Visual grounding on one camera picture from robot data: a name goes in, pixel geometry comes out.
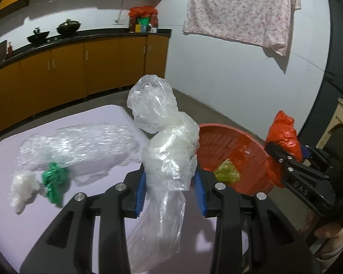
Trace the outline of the person's right hand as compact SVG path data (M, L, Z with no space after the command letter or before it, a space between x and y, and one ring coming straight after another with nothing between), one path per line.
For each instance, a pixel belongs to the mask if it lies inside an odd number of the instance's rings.
M318 239L325 239L315 257L324 273L343 252L343 228L338 223L329 223L314 232Z

